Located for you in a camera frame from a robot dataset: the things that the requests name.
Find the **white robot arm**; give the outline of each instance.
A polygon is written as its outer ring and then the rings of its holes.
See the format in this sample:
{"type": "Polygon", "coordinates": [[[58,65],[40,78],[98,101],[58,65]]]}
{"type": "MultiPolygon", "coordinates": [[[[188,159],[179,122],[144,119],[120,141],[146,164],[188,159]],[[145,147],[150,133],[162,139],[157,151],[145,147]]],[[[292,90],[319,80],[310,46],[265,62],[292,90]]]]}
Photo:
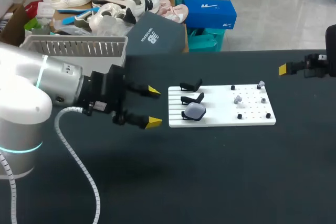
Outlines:
{"type": "Polygon", "coordinates": [[[123,108],[126,91],[159,98],[149,85],[126,83],[124,69],[112,65],[106,74],[82,74],[82,67],[0,43],[0,179],[9,179],[12,189],[12,224],[16,224],[15,179],[34,168],[34,155],[42,145],[39,129],[50,118],[53,105],[64,107],[55,118],[56,133],[91,183],[96,197],[98,222],[100,199],[84,164],[59,129],[60,117],[70,111],[91,115],[113,114],[118,125],[129,123],[142,129],[160,126],[162,120],[128,113],[123,108]]]}

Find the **pink shoe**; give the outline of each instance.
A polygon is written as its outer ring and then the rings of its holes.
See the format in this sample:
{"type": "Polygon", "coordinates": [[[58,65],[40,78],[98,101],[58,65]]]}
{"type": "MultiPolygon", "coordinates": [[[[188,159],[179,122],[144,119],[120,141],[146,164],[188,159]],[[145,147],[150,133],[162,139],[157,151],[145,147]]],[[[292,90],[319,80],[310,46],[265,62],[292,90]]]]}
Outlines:
{"type": "Polygon", "coordinates": [[[170,10],[170,7],[171,7],[171,3],[169,0],[160,0],[159,11],[156,14],[162,16],[162,14],[165,14],[166,12],[170,10]]]}
{"type": "Polygon", "coordinates": [[[187,18],[188,13],[189,9],[186,5],[177,5],[175,7],[170,6],[170,10],[163,14],[162,17],[165,17],[177,23],[182,23],[187,18]]]}

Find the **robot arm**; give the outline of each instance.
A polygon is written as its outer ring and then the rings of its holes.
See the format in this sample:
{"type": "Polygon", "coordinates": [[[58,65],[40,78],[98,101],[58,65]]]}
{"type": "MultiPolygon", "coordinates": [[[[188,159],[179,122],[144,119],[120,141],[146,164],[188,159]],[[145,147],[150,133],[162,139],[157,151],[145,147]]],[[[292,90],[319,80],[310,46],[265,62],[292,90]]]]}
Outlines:
{"type": "Polygon", "coordinates": [[[304,61],[288,62],[279,67],[279,75],[292,75],[303,70],[305,78],[323,78],[326,74],[336,77],[336,25],[325,32],[327,55],[306,55],[304,61]]]}
{"type": "Polygon", "coordinates": [[[53,105],[79,106],[83,113],[93,110],[113,114],[113,123],[129,123],[142,129],[160,126],[162,120],[150,116],[128,113],[123,108],[126,91],[159,98],[160,93],[151,86],[126,83],[124,69],[112,65],[108,73],[93,71],[91,76],[82,74],[82,67],[7,44],[0,44],[0,70],[17,75],[43,90],[53,105]]]}

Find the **black shoebox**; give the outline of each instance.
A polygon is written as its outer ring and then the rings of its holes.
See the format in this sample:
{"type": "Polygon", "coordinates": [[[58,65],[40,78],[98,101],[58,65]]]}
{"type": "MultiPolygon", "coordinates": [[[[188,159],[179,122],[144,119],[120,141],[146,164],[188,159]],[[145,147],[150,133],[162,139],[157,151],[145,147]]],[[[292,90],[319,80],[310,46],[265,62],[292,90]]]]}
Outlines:
{"type": "Polygon", "coordinates": [[[157,14],[146,12],[127,34],[126,56],[171,54],[185,47],[185,28],[157,14]]]}

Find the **white plastic basket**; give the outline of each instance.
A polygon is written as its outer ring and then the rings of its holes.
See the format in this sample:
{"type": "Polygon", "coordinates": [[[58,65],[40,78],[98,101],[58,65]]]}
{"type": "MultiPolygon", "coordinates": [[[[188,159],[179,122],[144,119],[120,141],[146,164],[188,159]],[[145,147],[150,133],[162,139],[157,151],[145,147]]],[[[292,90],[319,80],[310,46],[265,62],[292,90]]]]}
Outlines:
{"type": "Polygon", "coordinates": [[[89,76],[107,73],[112,64],[123,67],[127,42],[127,37],[30,35],[20,47],[82,66],[89,76]]]}

